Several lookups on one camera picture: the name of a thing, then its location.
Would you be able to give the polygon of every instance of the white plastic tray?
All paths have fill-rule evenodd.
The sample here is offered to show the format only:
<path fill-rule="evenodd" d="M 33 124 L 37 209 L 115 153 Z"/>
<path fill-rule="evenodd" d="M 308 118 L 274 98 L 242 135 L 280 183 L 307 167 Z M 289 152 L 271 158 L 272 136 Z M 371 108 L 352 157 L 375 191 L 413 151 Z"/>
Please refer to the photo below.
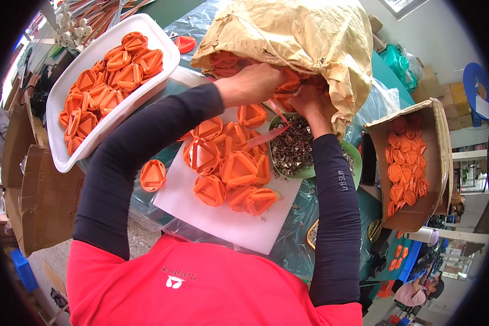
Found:
<path fill-rule="evenodd" d="M 92 65 L 110 49 L 121 44 L 121 38 L 130 32 L 141 32 L 149 38 L 149 49 L 163 51 L 163 71 L 136 89 L 96 128 L 94 128 L 76 152 L 69 156 L 64 141 L 65 128 L 58 122 L 58 114 L 64 109 L 65 99 L 71 85 L 78 79 L 82 71 L 91 69 Z M 94 40 L 74 61 L 65 69 L 54 84 L 47 99 L 46 117 L 49 145 L 52 160 L 61 173 L 67 173 L 78 160 L 88 157 L 102 140 L 111 133 L 134 110 L 143 105 L 152 96 L 163 90 L 168 78 L 179 65 L 179 50 L 167 34 L 147 14 L 137 14 L 115 25 L 103 35 Z"/>

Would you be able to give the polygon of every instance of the woman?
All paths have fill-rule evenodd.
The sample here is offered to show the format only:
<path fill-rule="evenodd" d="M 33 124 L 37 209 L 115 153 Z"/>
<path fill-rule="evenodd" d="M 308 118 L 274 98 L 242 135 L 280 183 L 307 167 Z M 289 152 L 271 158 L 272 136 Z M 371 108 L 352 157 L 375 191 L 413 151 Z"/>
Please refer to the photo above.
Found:
<path fill-rule="evenodd" d="M 311 87 L 291 103 L 315 138 L 320 222 L 309 293 L 265 258 L 170 235 L 129 261 L 127 216 L 137 170 L 225 108 L 271 98 L 283 81 L 269 64 L 246 67 L 144 108 L 102 142 L 85 178 L 69 255 L 73 325 L 361 325 L 357 195 L 323 98 Z"/>
<path fill-rule="evenodd" d="M 428 267 L 428 270 L 422 278 L 417 277 L 413 282 L 402 285 L 395 292 L 395 300 L 408 307 L 415 307 L 423 305 L 428 299 L 438 298 L 444 290 L 443 280 L 432 281 L 427 288 L 423 286 L 430 271 L 431 267 Z"/>

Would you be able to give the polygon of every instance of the rabbit logo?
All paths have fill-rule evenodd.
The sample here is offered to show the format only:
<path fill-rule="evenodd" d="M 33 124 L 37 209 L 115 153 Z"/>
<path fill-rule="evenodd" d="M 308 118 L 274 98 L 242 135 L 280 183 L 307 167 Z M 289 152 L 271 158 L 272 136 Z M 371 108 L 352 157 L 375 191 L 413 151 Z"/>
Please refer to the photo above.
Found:
<path fill-rule="evenodd" d="M 179 289 L 181 284 L 184 282 L 184 279 L 179 277 L 173 277 L 172 275 L 168 275 L 167 287 L 171 287 L 172 289 Z"/>

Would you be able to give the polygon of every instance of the red t-shirt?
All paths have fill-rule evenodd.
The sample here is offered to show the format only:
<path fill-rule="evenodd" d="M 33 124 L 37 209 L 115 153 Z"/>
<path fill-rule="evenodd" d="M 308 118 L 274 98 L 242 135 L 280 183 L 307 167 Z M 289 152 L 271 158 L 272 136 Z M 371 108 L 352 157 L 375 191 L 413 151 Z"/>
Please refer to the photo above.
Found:
<path fill-rule="evenodd" d="M 315 308 L 265 258 L 169 235 L 130 261 L 73 241 L 67 294 L 73 325 L 362 325 L 359 303 Z"/>

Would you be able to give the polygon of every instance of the black arm sleeve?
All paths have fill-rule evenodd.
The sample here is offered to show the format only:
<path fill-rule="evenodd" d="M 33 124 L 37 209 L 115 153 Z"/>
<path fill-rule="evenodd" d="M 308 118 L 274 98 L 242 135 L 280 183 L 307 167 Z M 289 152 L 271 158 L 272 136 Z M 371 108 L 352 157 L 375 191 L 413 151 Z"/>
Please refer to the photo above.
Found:
<path fill-rule="evenodd" d="M 120 124 L 91 160 L 72 237 L 129 260 L 127 218 L 137 170 L 223 110 L 219 91 L 210 83 L 167 96 Z"/>
<path fill-rule="evenodd" d="M 335 135 L 314 140 L 312 154 L 319 229 L 310 298 L 316 307 L 358 302 L 361 226 L 353 177 Z"/>

